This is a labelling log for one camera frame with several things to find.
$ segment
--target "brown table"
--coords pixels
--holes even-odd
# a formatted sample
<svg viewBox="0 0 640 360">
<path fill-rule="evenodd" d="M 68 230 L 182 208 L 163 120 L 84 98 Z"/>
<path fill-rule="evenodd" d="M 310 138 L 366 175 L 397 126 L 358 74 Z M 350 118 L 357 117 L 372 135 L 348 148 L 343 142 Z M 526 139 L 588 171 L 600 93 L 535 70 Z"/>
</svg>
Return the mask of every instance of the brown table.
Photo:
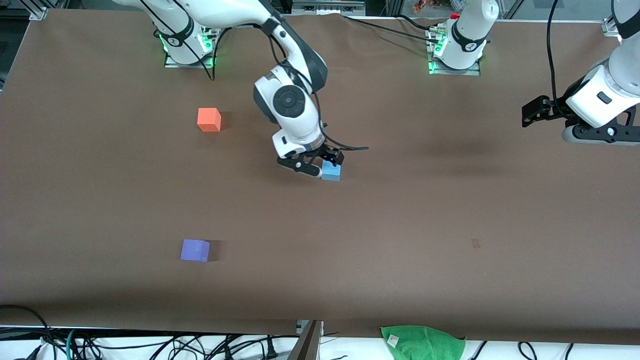
<svg viewBox="0 0 640 360">
<path fill-rule="evenodd" d="M 428 74 L 419 40 L 338 15 L 290 22 L 329 66 L 327 131 L 371 147 L 347 154 L 339 183 L 275 163 L 277 128 L 252 100 L 274 66 L 259 30 L 225 37 L 210 82 L 163 68 L 144 13 L 32 22 L 0 95 L 1 302 L 53 325 L 292 332 L 319 318 L 344 336 L 415 323 L 640 343 L 640 149 L 564 143 L 561 121 L 520 127 L 550 93 L 544 23 L 497 23 L 482 76 L 452 77 Z M 553 46 L 562 92 L 616 41 L 557 24 Z M 200 107 L 223 112 L 222 132 L 200 132 Z M 185 238 L 220 241 L 221 259 L 181 261 Z"/>
</svg>

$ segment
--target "orange cube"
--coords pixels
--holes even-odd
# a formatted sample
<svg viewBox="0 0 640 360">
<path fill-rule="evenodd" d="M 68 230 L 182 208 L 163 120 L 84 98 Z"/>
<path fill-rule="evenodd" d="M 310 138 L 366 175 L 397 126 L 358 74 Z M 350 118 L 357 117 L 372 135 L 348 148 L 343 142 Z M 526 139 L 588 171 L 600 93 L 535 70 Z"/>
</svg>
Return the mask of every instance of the orange cube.
<svg viewBox="0 0 640 360">
<path fill-rule="evenodd" d="M 220 131 L 222 116 L 216 108 L 198 109 L 198 127 L 205 133 Z"/>
</svg>

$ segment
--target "white surface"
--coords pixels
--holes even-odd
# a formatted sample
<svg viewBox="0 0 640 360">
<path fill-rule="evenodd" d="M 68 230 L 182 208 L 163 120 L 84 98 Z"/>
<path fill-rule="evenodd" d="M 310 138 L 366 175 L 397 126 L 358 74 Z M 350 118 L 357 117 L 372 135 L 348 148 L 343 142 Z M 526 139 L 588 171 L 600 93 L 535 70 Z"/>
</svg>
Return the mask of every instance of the white surface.
<svg viewBox="0 0 640 360">
<path fill-rule="evenodd" d="M 246 340 L 254 340 L 263 338 L 264 336 L 243 336 L 232 343 L 240 343 Z M 169 337 L 153 337 L 153 338 L 105 338 L 100 339 L 97 343 L 104 346 L 132 346 L 147 343 L 159 343 L 169 340 Z M 211 350 L 224 336 L 206 336 L 201 338 L 206 350 Z M 295 338 L 274 339 L 273 345 L 275 350 L 282 354 L 281 358 L 286 357 L 286 352 L 291 351 L 295 344 Z M 33 349 L 38 346 L 38 340 L 14 340 L 0 341 L 0 360 L 14 360 L 27 357 Z M 470 359 L 481 341 L 468 341 L 461 360 Z M 484 347 L 478 360 L 516 360 L 524 358 L 518 351 L 518 343 L 507 341 L 489 341 Z M 563 360 L 564 352 L 568 344 L 562 343 L 532 343 L 538 359 L 540 360 Z M 104 360 L 147 360 L 159 346 L 138 348 L 130 350 L 103 350 Z M 158 356 L 158 360 L 165 360 L 172 347 L 166 347 Z M 262 350 L 260 345 L 252 345 L 235 356 L 235 360 L 255 359 L 261 356 Z M 64 360 L 64 354 L 58 351 L 58 359 Z M 320 346 L 320 360 L 331 360 L 340 356 L 347 355 L 346 360 L 393 360 L 391 353 L 388 351 L 387 344 L 382 338 L 333 338 L 324 337 Z M 50 345 L 46 345 L 40 351 L 38 360 L 51 360 L 53 354 Z M 181 352 L 176 360 L 194 360 L 193 354 L 189 352 Z M 223 356 L 218 356 L 216 360 L 222 360 Z M 588 345 L 576 344 L 569 355 L 569 360 L 637 360 L 640 359 L 640 346 L 629 345 Z"/>
</svg>

